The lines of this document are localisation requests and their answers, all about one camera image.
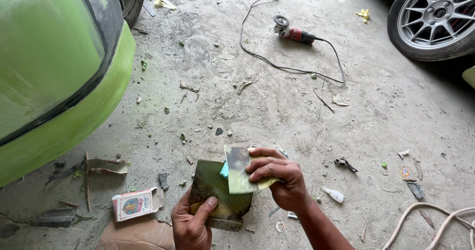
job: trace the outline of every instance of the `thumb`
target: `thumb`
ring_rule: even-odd
[[[211,214],[212,211],[217,206],[217,198],[214,196],[211,196],[204,202],[196,212],[196,214],[191,218],[190,222],[193,225],[199,225],[199,226],[204,226],[206,219],[208,219],[208,216]]]

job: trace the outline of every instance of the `angle grinder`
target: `angle grinder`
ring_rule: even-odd
[[[274,33],[278,33],[279,38],[288,38],[307,45],[312,45],[316,39],[320,40],[313,34],[290,27],[289,20],[280,14],[274,16],[274,22],[276,23]]]

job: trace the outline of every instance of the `fingernail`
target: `fingernail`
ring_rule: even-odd
[[[210,198],[208,198],[206,202],[208,202],[209,205],[214,207],[217,204],[217,198],[214,196],[211,196]]]

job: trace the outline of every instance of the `small box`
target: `small box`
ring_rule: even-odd
[[[157,212],[165,204],[162,187],[129,192],[112,197],[112,210],[116,222]]]

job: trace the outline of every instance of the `black power cord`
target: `black power cord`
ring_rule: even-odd
[[[239,44],[241,45],[241,48],[242,48],[245,52],[247,52],[247,53],[249,53],[249,54],[251,54],[251,55],[253,55],[253,56],[255,56],[255,57],[258,57],[258,58],[263,59],[264,61],[268,62],[270,65],[272,65],[273,67],[278,68],[278,69],[294,70],[294,71],[299,71],[299,72],[302,72],[302,73],[305,73],[305,74],[306,74],[306,73],[312,73],[312,74],[321,75],[321,76],[323,76],[323,77],[325,77],[325,78],[328,78],[328,79],[330,79],[330,80],[336,81],[336,82],[338,82],[338,83],[344,83],[344,82],[345,82],[345,73],[343,72],[343,68],[341,67],[340,59],[338,58],[338,53],[336,53],[335,47],[333,47],[333,45],[332,45],[329,41],[326,41],[326,40],[324,40],[324,39],[322,39],[322,38],[318,38],[318,37],[317,37],[317,38],[315,38],[315,39],[316,39],[316,40],[320,40],[320,41],[325,41],[325,42],[327,42],[327,43],[333,48],[333,51],[334,51],[335,54],[336,54],[336,59],[338,60],[338,65],[340,66],[341,81],[340,81],[340,80],[337,80],[337,79],[334,79],[334,78],[331,78],[331,77],[329,77],[329,76],[323,75],[323,74],[321,74],[321,73],[315,72],[315,71],[305,71],[305,70],[299,70],[299,69],[295,69],[295,68],[290,68],[290,67],[284,67],[284,66],[275,65],[275,64],[273,64],[270,60],[266,59],[265,57],[263,57],[263,56],[261,56],[261,55],[259,55],[259,54],[256,54],[256,53],[254,53],[254,52],[251,52],[251,51],[247,50],[247,49],[242,45],[242,29],[243,29],[243,26],[244,26],[244,22],[246,21],[247,17],[249,16],[249,12],[251,12],[252,6],[253,6],[254,4],[258,3],[259,1],[261,1],[261,0],[257,0],[256,2],[254,2],[254,3],[249,7],[249,10],[247,11],[246,17],[244,17],[244,20],[242,20],[242,23],[241,23],[241,35],[239,36]]]

